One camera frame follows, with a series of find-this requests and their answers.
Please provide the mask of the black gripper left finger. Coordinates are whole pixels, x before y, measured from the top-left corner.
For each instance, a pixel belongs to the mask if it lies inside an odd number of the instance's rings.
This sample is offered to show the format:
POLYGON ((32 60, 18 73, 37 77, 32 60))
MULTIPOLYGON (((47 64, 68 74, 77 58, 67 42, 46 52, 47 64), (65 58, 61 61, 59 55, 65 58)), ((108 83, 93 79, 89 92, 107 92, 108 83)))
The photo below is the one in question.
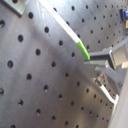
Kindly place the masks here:
POLYGON ((114 64, 111 49, 104 49, 103 51, 91 52, 90 59, 85 60, 85 64, 91 64, 93 61, 107 60, 108 64, 112 66, 114 64))

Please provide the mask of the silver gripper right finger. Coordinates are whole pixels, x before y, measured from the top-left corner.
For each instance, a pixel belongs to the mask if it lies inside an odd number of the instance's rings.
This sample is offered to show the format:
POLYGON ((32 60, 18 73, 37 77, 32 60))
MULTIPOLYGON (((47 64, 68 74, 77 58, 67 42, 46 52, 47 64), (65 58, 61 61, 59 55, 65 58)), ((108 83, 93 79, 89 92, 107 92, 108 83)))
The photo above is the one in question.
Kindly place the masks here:
POLYGON ((107 99, 114 105, 117 105, 127 69, 118 68, 117 70, 113 70, 109 66, 97 66, 95 68, 95 72, 97 73, 95 79, 96 84, 100 86, 100 89, 105 94, 107 99), (115 99, 112 98, 110 92, 106 89, 106 85, 109 85, 116 93, 115 99))

